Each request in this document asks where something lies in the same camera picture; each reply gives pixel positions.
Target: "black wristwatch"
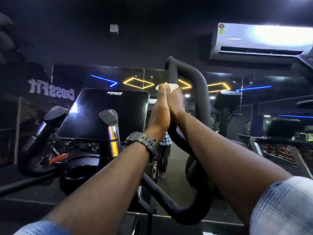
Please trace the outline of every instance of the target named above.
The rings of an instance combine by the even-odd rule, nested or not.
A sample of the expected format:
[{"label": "black wristwatch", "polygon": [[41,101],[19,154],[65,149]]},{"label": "black wristwatch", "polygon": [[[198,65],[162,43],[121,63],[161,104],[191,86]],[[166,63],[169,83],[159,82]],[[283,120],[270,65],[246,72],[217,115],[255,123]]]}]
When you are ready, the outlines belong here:
[{"label": "black wristwatch", "polygon": [[150,160],[149,161],[152,162],[153,159],[157,156],[156,140],[154,138],[150,138],[145,133],[134,132],[134,133],[131,133],[127,137],[127,139],[125,140],[125,143],[127,146],[129,146],[130,144],[132,144],[135,141],[140,142],[147,147],[147,150],[150,153]]}]

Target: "hand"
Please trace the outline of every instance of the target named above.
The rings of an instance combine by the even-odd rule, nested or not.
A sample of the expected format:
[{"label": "hand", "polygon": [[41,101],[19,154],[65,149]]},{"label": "hand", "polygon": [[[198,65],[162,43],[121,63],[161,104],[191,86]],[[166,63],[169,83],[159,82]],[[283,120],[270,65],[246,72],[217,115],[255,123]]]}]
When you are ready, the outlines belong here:
[{"label": "hand", "polygon": [[159,95],[151,112],[149,125],[145,133],[154,138],[157,143],[161,141],[170,126],[170,110],[167,106],[166,89],[163,84],[159,85]]},{"label": "hand", "polygon": [[182,93],[182,88],[178,87],[170,93],[170,87],[165,86],[166,88],[166,98],[167,104],[171,113],[171,120],[177,123],[178,115],[182,112],[186,112],[185,109],[185,96]]}]

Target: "forearm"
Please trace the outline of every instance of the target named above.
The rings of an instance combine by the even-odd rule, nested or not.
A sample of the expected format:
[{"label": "forearm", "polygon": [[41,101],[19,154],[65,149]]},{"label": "forearm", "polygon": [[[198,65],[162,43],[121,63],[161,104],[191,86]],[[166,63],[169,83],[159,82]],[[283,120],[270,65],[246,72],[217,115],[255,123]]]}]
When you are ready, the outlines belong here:
[{"label": "forearm", "polygon": [[215,133],[182,112],[177,125],[195,156],[246,226],[262,193],[274,182],[291,177],[287,171]]},{"label": "forearm", "polygon": [[62,201],[48,216],[72,235],[116,234],[149,160],[135,142]]}]

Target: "black display screen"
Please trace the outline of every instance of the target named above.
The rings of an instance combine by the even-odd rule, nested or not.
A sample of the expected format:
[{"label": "black display screen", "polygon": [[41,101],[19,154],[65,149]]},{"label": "black display screen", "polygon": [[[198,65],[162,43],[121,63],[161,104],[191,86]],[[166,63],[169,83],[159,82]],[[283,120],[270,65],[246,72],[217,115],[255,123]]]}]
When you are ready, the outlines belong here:
[{"label": "black display screen", "polygon": [[66,139],[107,140],[108,125],[99,113],[114,109],[118,114],[121,142],[132,132],[143,132],[149,104],[146,91],[112,91],[111,89],[83,89],[69,115],[60,127],[58,136]]}]

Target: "air conditioner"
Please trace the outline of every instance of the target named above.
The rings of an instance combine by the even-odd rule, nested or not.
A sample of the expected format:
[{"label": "air conditioner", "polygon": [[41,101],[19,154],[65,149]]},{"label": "air conditioner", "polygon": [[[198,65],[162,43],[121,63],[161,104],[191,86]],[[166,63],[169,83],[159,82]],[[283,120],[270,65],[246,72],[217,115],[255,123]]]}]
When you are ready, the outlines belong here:
[{"label": "air conditioner", "polygon": [[219,23],[210,59],[291,64],[313,46],[313,28]]}]

